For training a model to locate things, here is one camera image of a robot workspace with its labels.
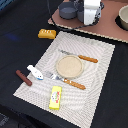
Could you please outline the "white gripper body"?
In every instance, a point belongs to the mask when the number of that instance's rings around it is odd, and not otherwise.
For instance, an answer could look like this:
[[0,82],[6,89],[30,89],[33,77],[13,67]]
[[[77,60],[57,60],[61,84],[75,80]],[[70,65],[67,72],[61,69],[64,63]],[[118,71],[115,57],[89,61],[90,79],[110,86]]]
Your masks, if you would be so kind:
[[84,24],[90,25],[101,11],[101,0],[84,0]]

